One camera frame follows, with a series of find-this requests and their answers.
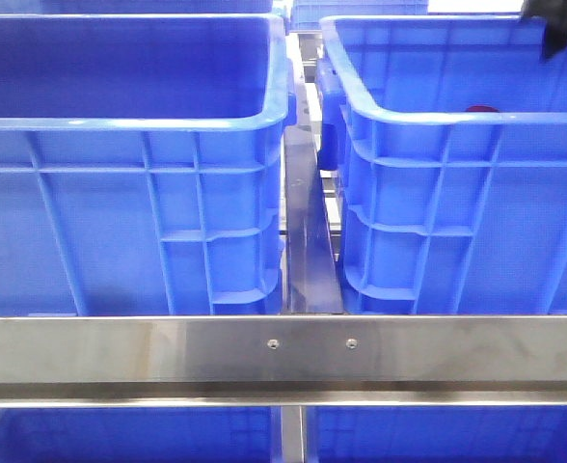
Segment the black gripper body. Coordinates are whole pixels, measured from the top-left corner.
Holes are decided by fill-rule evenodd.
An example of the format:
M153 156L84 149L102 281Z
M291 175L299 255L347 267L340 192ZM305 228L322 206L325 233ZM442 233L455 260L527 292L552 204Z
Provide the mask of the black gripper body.
M521 8L522 17L540 17L548 25L567 33L567 0L527 0Z

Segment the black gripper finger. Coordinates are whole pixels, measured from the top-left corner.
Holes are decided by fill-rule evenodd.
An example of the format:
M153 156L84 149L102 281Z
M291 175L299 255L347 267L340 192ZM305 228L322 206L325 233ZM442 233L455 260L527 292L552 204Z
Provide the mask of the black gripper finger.
M548 62L567 48L567 32L547 23L544 29L540 59Z

